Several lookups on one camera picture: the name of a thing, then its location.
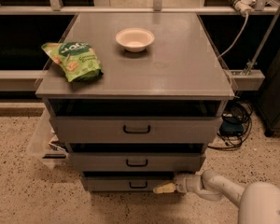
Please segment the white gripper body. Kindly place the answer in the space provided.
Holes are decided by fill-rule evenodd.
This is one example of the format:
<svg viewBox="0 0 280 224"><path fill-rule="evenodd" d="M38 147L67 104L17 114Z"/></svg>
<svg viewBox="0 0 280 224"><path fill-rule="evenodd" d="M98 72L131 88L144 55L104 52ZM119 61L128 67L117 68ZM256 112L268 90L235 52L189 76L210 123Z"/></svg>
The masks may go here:
<svg viewBox="0 0 280 224"><path fill-rule="evenodd" d="M199 175L182 174L174 177L175 189L181 193L200 193L203 190L203 182Z"/></svg>

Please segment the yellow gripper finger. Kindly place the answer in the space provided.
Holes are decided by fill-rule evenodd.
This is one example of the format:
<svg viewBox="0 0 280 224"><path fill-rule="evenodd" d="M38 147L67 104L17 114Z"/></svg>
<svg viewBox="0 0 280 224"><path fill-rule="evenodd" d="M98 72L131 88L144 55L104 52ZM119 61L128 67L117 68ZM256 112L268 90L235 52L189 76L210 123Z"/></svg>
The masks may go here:
<svg viewBox="0 0 280 224"><path fill-rule="evenodd" d="M175 192L175 184L173 182L166 182L158 185L153 189L155 194L173 193Z"/></svg>

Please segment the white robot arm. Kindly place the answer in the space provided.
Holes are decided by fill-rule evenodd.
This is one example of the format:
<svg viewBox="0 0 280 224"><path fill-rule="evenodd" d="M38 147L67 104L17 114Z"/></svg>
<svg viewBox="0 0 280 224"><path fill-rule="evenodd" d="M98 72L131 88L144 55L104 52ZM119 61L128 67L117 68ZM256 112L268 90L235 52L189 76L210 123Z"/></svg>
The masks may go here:
<svg viewBox="0 0 280 224"><path fill-rule="evenodd" d="M266 182L241 187L213 170L176 175L153 189L156 194L192 192L208 201L226 197L238 208L238 224L280 224L280 188Z"/></svg>

